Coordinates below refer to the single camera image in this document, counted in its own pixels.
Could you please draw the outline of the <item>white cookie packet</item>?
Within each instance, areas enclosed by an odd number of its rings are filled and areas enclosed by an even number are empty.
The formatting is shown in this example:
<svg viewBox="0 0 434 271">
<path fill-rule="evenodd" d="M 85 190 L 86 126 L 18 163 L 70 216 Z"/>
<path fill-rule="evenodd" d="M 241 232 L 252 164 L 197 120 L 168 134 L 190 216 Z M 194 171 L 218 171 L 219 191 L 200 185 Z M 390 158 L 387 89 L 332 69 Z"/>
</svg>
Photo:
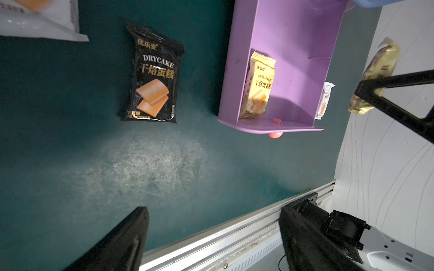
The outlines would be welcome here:
<svg viewBox="0 0 434 271">
<path fill-rule="evenodd" d="M 1 1 L 1 35 L 88 42 L 80 33 L 79 3 L 65 1 Z"/>
<path fill-rule="evenodd" d="M 330 100 L 330 96 L 331 96 L 331 91 L 332 88 L 335 87 L 335 84 L 331 83 L 331 82 L 325 82 L 322 92 L 321 92 L 321 97 L 320 97 L 320 101 L 316 110 L 316 114 L 315 114 L 315 120 L 321 120 L 322 117 L 325 114 L 325 111 L 327 109 L 329 100 Z"/>
</svg>

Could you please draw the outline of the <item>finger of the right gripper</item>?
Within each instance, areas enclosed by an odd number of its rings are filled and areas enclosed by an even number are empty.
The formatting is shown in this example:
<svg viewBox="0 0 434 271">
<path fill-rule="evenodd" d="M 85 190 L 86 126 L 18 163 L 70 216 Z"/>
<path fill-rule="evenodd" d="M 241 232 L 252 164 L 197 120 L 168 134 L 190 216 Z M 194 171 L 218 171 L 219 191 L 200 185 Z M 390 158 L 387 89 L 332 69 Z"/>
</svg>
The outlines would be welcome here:
<svg viewBox="0 0 434 271">
<path fill-rule="evenodd" d="M 425 140 L 434 142 L 434 110 L 424 118 L 406 111 L 390 100 L 375 93 L 375 90 L 382 88 L 399 88 L 416 85 L 429 85 L 434 83 L 434 71 L 420 71 L 402 75 L 361 81 L 355 90 L 355 95 L 381 112 L 385 113 L 395 121 L 406 126 Z"/>
</svg>

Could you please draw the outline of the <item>blue drawer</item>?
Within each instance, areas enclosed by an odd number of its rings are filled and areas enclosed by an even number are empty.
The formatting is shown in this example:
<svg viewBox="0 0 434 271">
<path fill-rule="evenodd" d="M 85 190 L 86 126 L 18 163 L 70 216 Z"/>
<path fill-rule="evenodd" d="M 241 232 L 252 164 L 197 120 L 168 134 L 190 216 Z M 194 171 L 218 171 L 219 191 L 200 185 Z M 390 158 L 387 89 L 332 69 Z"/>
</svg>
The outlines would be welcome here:
<svg viewBox="0 0 434 271">
<path fill-rule="evenodd" d="M 404 0 L 352 0 L 357 6 L 365 9 L 383 7 L 392 3 L 402 2 Z"/>
</svg>

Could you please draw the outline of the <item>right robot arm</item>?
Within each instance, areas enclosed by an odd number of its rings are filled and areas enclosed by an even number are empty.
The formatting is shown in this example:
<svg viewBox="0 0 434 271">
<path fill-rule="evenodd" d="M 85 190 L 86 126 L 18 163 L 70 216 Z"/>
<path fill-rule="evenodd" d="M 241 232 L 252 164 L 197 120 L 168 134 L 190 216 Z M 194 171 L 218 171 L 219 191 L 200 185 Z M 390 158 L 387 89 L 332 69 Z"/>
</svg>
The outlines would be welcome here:
<svg viewBox="0 0 434 271">
<path fill-rule="evenodd" d="M 432 70 L 361 81 L 355 95 L 430 143 L 434 112 L 419 118 L 378 89 L 429 85 Z M 328 213 L 307 198 L 282 208 L 279 227 L 285 257 L 292 271 L 360 271 L 367 263 L 383 271 L 431 271 L 434 259 L 350 214 Z"/>
</svg>

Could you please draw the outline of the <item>black drycake packet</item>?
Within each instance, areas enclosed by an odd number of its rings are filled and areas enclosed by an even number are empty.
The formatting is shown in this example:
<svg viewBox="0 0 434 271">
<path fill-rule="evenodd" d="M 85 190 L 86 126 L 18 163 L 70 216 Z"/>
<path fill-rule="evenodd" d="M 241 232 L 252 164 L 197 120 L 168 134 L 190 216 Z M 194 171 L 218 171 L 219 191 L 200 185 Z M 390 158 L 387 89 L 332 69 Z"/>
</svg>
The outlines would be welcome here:
<svg viewBox="0 0 434 271">
<path fill-rule="evenodd" d="M 124 121 L 176 123 L 180 62 L 184 45 L 134 23 L 127 31 L 134 41 L 130 100 Z"/>
</svg>

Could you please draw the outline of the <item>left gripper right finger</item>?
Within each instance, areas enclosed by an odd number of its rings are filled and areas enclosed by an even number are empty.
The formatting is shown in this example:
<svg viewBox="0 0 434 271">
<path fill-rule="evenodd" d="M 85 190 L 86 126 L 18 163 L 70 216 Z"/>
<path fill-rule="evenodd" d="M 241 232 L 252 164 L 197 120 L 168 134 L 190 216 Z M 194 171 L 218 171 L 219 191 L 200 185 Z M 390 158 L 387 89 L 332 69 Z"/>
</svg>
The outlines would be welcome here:
<svg viewBox="0 0 434 271">
<path fill-rule="evenodd" d="M 283 207 L 279 228 L 291 271 L 361 271 L 321 232 L 329 213 L 315 205 Z"/>
</svg>

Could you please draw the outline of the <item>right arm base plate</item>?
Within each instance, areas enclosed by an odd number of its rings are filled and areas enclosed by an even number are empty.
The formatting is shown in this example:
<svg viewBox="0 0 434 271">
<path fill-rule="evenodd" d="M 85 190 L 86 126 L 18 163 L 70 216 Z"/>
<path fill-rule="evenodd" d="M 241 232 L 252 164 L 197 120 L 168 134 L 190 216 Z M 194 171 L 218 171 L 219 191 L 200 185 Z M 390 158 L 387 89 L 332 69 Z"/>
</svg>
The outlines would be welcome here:
<svg viewBox="0 0 434 271">
<path fill-rule="evenodd" d="M 318 193 L 316 192 L 306 193 L 304 195 L 300 195 L 297 199 L 291 201 L 285 207 L 293 208 L 299 211 L 300 208 L 302 208 L 303 205 L 306 204 L 307 202 L 316 203 L 317 197 L 318 197 Z"/>
</svg>

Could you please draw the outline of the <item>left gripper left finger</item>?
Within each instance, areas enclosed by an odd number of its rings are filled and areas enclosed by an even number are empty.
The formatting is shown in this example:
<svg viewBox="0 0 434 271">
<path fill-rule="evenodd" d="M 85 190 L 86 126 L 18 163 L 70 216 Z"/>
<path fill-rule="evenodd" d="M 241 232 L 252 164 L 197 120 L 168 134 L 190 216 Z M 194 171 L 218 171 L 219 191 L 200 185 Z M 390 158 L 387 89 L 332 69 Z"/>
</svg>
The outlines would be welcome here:
<svg viewBox="0 0 434 271">
<path fill-rule="evenodd" d="M 137 271 L 144 254 L 148 229 L 148 209 L 138 207 L 65 270 Z"/>
</svg>

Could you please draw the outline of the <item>purple bottom drawer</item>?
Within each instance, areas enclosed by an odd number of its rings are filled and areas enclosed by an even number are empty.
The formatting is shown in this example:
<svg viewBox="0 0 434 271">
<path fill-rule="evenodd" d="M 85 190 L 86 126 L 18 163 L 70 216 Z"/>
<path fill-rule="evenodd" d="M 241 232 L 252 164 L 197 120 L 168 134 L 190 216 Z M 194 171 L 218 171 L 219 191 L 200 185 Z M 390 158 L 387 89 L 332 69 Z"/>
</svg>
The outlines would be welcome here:
<svg viewBox="0 0 434 271">
<path fill-rule="evenodd" d="M 218 120 L 254 134 L 317 131 L 315 114 L 346 1 L 236 1 Z M 254 52 L 276 60 L 262 116 L 240 117 Z"/>
</svg>

